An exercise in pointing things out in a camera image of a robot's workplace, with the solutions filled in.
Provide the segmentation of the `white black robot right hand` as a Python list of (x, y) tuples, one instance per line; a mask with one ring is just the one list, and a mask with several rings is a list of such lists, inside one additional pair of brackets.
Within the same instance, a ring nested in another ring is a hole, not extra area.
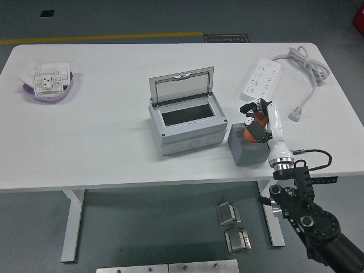
[(259, 98), (241, 106), (240, 112), (245, 115), (245, 139), (252, 143), (268, 144), (270, 167), (290, 168), (294, 162), (293, 154), (284, 141), (277, 104)]

